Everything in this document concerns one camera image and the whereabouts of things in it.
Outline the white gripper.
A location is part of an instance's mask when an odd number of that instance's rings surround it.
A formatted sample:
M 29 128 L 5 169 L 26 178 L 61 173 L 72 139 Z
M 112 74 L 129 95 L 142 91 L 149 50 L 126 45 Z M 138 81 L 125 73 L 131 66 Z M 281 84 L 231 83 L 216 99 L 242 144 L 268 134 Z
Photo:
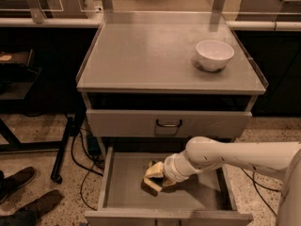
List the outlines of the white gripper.
M 158 161 L 152 167 L 147 168 L 143 183 L 160 192 L 164 188 L 186 181 L 196 173 L 197 170 L 192 166 L 185 153 L 174 153 L 165 159 L 164 164 Z

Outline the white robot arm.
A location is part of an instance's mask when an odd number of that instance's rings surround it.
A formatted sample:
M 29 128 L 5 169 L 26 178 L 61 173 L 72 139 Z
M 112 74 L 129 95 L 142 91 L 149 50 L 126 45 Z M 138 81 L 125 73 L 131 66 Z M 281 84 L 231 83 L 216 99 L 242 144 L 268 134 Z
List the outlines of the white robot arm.
M 301 143 L 224 143 L 193 137 L 180 153 L 149 165 L 143 183 L 159 192 L 222 165 L 251 170 L 283 183 L 276 226 L 301 226 Z

